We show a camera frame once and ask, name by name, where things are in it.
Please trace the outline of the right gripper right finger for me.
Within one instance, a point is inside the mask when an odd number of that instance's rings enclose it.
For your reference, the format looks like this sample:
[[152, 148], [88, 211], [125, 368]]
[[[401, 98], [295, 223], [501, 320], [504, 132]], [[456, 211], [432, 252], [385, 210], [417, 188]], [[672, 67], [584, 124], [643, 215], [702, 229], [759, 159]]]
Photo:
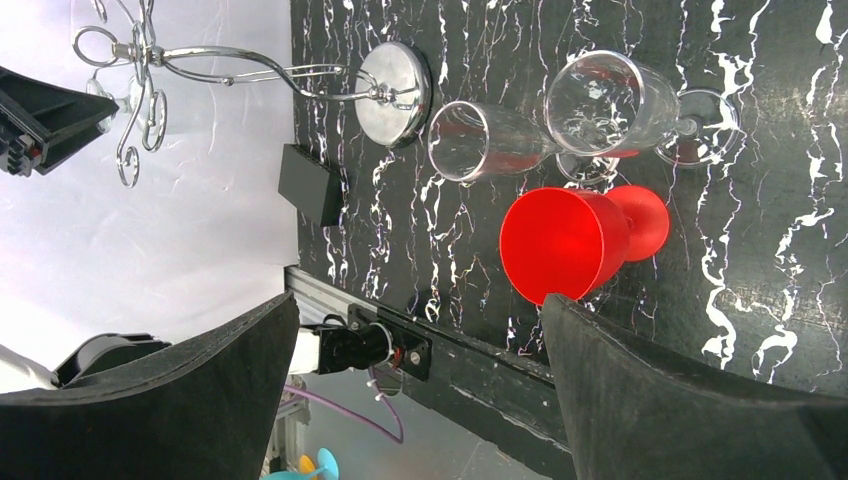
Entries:
[[559, 294], [541, 320], [580, 479], [843, 479], [847, 402], [728, 373]]

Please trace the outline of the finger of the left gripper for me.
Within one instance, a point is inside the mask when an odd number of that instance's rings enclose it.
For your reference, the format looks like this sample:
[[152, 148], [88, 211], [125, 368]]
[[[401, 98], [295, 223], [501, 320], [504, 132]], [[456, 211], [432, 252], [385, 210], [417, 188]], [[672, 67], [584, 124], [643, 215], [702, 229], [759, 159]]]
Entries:
[[1, 170], [46, 175], [102, 135], [118, 105], [1, 69]]

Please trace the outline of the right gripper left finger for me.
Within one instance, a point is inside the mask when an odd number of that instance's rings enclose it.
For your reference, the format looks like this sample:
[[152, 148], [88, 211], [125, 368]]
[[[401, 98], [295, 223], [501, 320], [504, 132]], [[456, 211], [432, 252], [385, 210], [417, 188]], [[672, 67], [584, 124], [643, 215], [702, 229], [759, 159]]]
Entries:
[[229, 354], [161, 380], [146, 356], [96, 384], [1, 397], [5, 479], [257, 479], [285, 380]]

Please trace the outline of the red wine glass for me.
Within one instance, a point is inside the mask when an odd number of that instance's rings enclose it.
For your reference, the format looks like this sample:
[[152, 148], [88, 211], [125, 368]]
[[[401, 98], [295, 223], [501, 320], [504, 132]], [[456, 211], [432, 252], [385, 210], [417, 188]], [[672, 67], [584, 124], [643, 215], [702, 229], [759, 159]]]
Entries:
[[671, 217], [653, 191], [634, 185], [605, 194], [543, 187], [506, 212], [499, 253], [512, 287], [541, 305], [549, 294], [579, 300], [609, 281], [626, 262], [655, 255]]

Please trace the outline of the clear wine glass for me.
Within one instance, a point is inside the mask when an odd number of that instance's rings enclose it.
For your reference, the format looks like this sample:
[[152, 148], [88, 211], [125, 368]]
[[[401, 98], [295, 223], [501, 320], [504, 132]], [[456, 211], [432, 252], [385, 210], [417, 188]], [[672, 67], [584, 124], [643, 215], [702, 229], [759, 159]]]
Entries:
[[[206, 86], [195, 84], [170, 72], [152, 71], [153, 87], [161, 89], [167, 101], [166, 134], [196, 134], [212, 125], [215, 115], [214, 98]], [[86, 82], [86, 92], [110, 98], [118, 105], [118, 115], [129, 116], [141, 102], [142, 109], [135, 126], [142, 132], [148, 115], [149, 99], [142, 96], [142, 87], [131, 75], [126, 78], [126, 87], [115, 89], [114, 80], [120, 77], [109, 75], [105, 83], [95, 71]]]
[[652, 151], [678, 167], [722, 160], [742, 133], [737, 107], [714, 89], [676, 90], [657, 71], [610, 50], [584, 53], [547, 90], [552, 139], [583, 157]]

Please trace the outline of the clear champagne flute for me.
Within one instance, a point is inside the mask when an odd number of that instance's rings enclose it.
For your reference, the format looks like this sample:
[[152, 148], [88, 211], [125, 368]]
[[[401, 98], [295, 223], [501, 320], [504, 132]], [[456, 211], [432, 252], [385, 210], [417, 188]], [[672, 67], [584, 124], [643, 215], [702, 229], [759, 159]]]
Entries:
[[434, 169], [459, 183], [523, 174], [552, 158], [568, 181], [591, 186], [614, 177], [619, 163], [577, 154], [513, 110], [464, 100], [449, 102], [434, 114], [426, 147]]

